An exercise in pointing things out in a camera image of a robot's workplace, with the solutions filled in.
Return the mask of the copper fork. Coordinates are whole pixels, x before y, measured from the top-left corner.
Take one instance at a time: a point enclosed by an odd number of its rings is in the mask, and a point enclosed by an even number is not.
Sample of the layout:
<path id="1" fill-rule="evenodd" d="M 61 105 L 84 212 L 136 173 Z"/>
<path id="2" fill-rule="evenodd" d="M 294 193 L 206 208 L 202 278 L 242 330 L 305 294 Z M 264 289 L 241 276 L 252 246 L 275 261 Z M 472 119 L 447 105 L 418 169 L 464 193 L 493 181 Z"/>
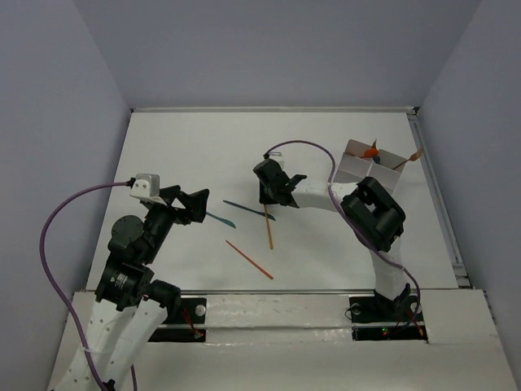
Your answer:
<path id="1" fill-rule="evenodd" d="M 414 162 L 416 160 L 419 160 L 420 157 L 423 154 L 423 149 L 419 148 L 415 153 L 413 153 L 408 159 L 402 161 L 400 164 L 396 165 L 393 170 L 398 170 L 400 167 L 404 166 L 405 164 L 409 162 Z"/>

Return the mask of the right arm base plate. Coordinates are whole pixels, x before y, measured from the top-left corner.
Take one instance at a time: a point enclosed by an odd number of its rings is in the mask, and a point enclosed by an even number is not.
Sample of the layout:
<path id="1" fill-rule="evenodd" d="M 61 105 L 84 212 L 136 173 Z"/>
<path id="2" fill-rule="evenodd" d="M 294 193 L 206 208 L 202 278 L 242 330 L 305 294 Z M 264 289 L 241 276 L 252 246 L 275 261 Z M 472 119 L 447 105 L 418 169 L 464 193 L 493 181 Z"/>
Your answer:
<path id="1" fill-rule="evenodd" d="M 415 319 L 417 297 L 409 297 L 397 312 L 383 312 L 376 306 L 373 296 L 349 297 L 344 316 L 352 324 L 354 341 L 427 341 L 427 329 L 422 310 Z"/>

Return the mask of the red-orange chopstick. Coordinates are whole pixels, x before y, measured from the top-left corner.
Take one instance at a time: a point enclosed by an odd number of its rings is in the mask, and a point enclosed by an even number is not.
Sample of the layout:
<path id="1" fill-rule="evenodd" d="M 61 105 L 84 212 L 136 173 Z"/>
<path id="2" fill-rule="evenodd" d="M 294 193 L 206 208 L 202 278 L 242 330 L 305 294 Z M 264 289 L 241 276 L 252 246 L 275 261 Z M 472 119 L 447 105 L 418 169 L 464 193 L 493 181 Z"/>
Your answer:
<path id="1" fill-rule="evenodd" d="M 265 277 L 267 277 L 270 280 L 273 280 L 274 277 L 268 273 L 265 269 L 263 269 L 261 266 L 259 266 L 256 262 L 254 262 L 247 254 L 245 254 L 243 251 L 241 251 L 239 248 L 237 248 L 235 245 L 233 245 L 229 240 L 225 240 L 225 242 L 241 257 L 243 257 L 246 261 L 248 261 L 253 267 L 255 267 L 258 271 L 260 271 Z"/>

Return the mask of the teal plastic knife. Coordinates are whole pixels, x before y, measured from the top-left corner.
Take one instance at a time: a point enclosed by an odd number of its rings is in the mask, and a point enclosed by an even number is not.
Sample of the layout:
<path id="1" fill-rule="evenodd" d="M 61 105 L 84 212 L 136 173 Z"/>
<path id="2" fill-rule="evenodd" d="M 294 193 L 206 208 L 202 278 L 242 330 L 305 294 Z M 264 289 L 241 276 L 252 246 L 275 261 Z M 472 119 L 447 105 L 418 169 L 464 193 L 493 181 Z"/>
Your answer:
<path id="1" fill-rule="evenodd" d="M 226 218 L 223 218 L 223 217 L 218 217 L 217 215 L 213 214 L 213 213 L 210 213 L 210 212 L 206 212 L 206 215 L 235 229 L 236 228 L 236 225 L 231 221 L 231 220 L 228 220 Z"/>

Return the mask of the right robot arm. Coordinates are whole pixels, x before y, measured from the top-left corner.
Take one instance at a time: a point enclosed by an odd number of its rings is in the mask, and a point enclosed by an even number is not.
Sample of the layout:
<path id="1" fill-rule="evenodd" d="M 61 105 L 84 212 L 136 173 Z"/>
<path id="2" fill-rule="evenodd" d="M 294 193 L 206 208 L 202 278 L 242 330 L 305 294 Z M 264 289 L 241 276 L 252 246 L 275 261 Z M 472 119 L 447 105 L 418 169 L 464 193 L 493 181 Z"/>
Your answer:
<path id="1" fill-rule="evenodd" d="M 254 167 L 260 182 L 260 202 L 296 209 L 338 212 L 348 219 L 355 236 L 370 251 L 374 275 L 374 308 L 383 319 L 394 319 L 404 308 L 410 285 L 404 267 L 392 258 L 392 245 L 404 232 L 405 211 L 373 177 L 360 182 L 326 182 L 303 174 L 289 177 L 273 159 Z"/>

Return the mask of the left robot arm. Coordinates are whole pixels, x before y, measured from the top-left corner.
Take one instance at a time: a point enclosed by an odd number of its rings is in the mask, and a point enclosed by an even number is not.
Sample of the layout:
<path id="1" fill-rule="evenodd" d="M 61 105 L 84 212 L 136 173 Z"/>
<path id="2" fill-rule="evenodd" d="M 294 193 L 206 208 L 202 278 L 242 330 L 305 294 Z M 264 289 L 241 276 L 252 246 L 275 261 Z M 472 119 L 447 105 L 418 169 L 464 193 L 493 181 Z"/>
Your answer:
<path id="1" fill-rule="evenodd" d="M 113 224 L 107 245 L 109 255 L 86 325 L 50 272 L 45 252 L 50 223 L 42 228 L 42 267 L 67 306 L 80 339 L 68 369 L 55 386 L 57 390 L 120 389 L 127 376 L 135 375 L 135 358 L 158 326 L 177 316 L 187 323 L 196 341 L 205 337 L 184 308 L 180 288 L 155 279 L 149 265 L 173 225 L 204 221 L 209 191 L 186 194 L 179 186 L 160 187 L 158 176 L 149 174 L 115 185 L 128 187 L 131 197 L 147 209 L 147 214 L 144 218 L 127 215 Z"/>

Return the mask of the dark blue plastic knife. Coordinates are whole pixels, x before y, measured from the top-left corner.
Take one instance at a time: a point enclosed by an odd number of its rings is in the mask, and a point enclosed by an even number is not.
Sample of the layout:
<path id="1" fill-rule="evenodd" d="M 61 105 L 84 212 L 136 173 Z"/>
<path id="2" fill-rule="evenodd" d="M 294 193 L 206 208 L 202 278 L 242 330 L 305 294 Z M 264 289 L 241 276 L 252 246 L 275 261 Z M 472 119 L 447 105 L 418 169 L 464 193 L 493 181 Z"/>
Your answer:
<path id="1" fill-rule="evenodd" d="M 262 211 L 259 211 L 259 210 L 256 210 L 256 209 L 252 209 L 252 208 L 249 208 L 247 206 L 244 206 L 244 205 L 241 205 L 241 204 L 237 204 L 237 203 L 229 201 L 229 200 L 223 200 L 222 202 L 225 203 L 225 204 L 228 204 L 228 205 L 230 205 L 232 207 L 235 207 L 237 209 L 241 209 L 241 210 L 247 211 L 249 213 L 254 213 L 256 215 L 260 215 L 260 216 L 266 217 L 269 220 L 276 221 L 276 218 L 272 214 L 270 214 L 270 213 L 262 212 Z"/>

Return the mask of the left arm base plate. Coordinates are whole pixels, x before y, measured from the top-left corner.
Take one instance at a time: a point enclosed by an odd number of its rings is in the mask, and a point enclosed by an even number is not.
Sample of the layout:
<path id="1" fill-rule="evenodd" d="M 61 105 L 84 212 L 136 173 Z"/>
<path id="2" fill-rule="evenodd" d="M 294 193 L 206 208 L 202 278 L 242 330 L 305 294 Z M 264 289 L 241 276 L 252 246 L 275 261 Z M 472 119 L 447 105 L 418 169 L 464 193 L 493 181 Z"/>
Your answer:
<path id="1" fill-rule="evenodd" d="M 181 306 L 169 315 L 149 338 L 152 343 L 204 343 L 206 341 L 206 297 L 182 297 Z"/>

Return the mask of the orange plastic spoon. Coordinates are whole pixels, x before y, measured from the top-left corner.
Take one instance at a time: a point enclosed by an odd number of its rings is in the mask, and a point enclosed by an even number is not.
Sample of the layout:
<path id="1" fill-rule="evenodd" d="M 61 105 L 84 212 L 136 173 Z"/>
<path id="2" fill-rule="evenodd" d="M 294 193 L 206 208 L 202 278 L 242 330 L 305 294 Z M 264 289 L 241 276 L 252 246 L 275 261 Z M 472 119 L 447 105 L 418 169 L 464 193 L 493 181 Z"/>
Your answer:
<path id="1" fill-rule="evenodd" d="M 361 156 L 356 155 L 353 152 L 345 152 L 348 156 L 358 157 L 360 159 L 374 159 L 379 156 L 379 150 L 377 148 L 369 148 L 363 152 Z"/>

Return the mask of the yellow-orange chopstick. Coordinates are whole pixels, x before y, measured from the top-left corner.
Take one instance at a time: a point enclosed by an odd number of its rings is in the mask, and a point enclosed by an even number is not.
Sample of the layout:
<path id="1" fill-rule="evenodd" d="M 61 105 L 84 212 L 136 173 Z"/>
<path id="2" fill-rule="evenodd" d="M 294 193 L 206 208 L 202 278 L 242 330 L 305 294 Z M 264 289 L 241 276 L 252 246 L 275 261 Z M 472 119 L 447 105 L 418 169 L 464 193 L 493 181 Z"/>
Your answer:
<path id="1" fill-rule="evenodd" d="M 270 220 L 269 220 L 269 214 L 268 214 L 267 205 L 263 204 L 263 208 L 264 208 L 267 236 L 268 236 L 268 241 L 269 241 L 269 249 L 273 250 L 274 249 L 274 242 L 273 242 L 273 236 L 272 236 L 271 227 L 270 227 Z"/>

